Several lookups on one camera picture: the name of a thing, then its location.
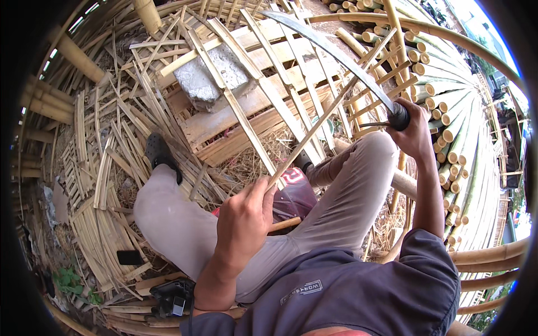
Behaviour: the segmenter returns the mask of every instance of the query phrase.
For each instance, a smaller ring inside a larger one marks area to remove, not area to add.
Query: leg
[[[196,280],[217,244],[217,217],[191,202],[176,172],[161,164],[138,191],[134,220],[157,252]]]
[[[288,234],[300,253],[324,246],[358,251],[385,201],[397,159],[390,136],[373,132],[332,160],[309,167],[306,175],[312,185],[332,184]]]

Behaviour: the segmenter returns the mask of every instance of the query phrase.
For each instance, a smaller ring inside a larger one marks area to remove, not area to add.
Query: black handle
[[[397,131],[403,131],[409,126],[411,117],[407,110],[400,104],[394,103],[394,112],[388,113],[388,122]]]

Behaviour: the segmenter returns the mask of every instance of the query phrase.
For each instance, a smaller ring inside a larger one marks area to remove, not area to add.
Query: sky
[[[471,18],[471,13],[475,17],[474,20],[479,21],[480,23],[487,23],[490,27],[489,30],[491,34],[500,42],[501,47],[506,56],[506,64],[511,67],[516,73],[519,73],[517,66],[515,65],[514,59],[512,58],[507,46],[504,44],[504,41],[495,29],[495,25],[487,17],[486,13],[480,8],[480,6],[474,0],[448,0],[448,2],[454,7],[455,15],[461,21],[467,21]],[[528,109],[528,100],[523,95],[521,90],[512,82],[510,82],[510,89],[514,92],[517,100],[519,101],[521,108],[523,110]]]

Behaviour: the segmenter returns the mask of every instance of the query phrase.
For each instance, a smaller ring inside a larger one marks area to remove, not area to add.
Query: fabric
[[[390,187],[398,160],[396,145],[383,132],[357,140],[345,155],[322,163],[331,167],[330,184],[303,222],[287,235],[267,237],[261,250],[237,279],[236,301],[252,303],[262,287],[291,259],[318,247],[345,247],[360,254]],[[319,185],[309,167],[307,177]],[[188,200],[175,183],[175,172],[159,165],[138,191],[134,219],[157,251],[194,279],[211,258],[217,243],[217,218]]]
[[[317,248],[284,265],[237,325],[224,313],[193,318],[192,335],[302,335],[344,326],[378,335],[445,335],[459,278],[441,238],[405,236],[399,262],[362,262],[344,248]],[[188,335],[188,322],[180,324]]]

